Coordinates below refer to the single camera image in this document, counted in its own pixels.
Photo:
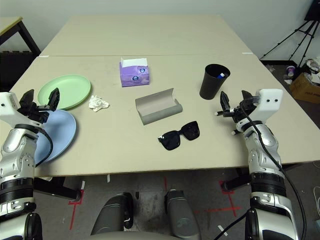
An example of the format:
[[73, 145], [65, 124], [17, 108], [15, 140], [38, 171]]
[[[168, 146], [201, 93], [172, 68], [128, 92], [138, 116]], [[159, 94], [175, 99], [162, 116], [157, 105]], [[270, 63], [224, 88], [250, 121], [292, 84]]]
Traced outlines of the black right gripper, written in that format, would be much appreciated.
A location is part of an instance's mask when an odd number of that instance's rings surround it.
[[257, 102], [257, 97], [252, 96], [252, 94], [246, 90], [242, 90], [243, 101], [240, 102], [239, 106], [233, 109], [230, 108], [228, 95], [224, 92], [220, 92], [220, 105], [222, 107], [223, 117], [230, 117], [235, 123], [240, 122], [246, 118], [246, 115], [250, 115], [255, 109], [256, 106], [254, 103]]

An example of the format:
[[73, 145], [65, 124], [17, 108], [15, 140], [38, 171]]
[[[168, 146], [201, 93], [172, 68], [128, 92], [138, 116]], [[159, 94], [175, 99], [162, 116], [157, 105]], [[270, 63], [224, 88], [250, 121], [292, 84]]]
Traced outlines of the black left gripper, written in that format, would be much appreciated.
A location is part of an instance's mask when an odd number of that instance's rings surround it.
[[34, 100], [34, 89], [30, 89], [23, 94], [19, 104], [20, 108], [18, 112], [26, 116], [30, 120], [38, 123], [46, 123], [49, 118], [49, 111], [55, 111], [60, 101], [60, 91], [56, 87], [49, 95], [49, 101], [47, 105], [37, 105]]

